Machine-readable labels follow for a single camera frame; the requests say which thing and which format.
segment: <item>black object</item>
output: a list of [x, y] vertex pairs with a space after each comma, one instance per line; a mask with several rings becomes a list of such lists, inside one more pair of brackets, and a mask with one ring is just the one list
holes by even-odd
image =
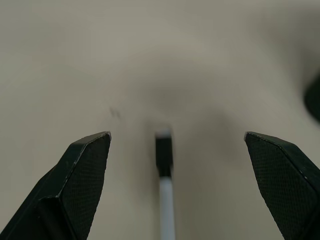
[[294, 144], [245, 135], [264, 201], [285, 240], [320, 239], [320, 170]]
[[310, 114], [320, 122], [320, 75], [306, 90], [304, 104]]
[[100, 200], [111, 135], [101, 132], [72, 143], [44, 175], [0, 240], [86, 240]]
[[155, 138], [155, 164], [159, 177], [170, 177], [174, 165], [171, 135], [160, 135]]

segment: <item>beige surface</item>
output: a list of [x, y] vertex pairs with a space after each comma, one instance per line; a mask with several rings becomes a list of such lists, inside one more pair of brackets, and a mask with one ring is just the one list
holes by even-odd
[[0, 228], [67, 146], [110, 130], [91, 240], [159, 239], [153, 127], [174, 130], [178, 240], [280, 240], [245, 131], [318, 166], [302, 103], [320, 65], [320, 3], [0, 1]]

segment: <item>white stick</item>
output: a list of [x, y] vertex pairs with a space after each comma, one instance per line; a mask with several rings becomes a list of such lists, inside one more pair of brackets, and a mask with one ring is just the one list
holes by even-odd
[[160, 178], [161, 240], [175, 240], [175, 215], [172, 179]]

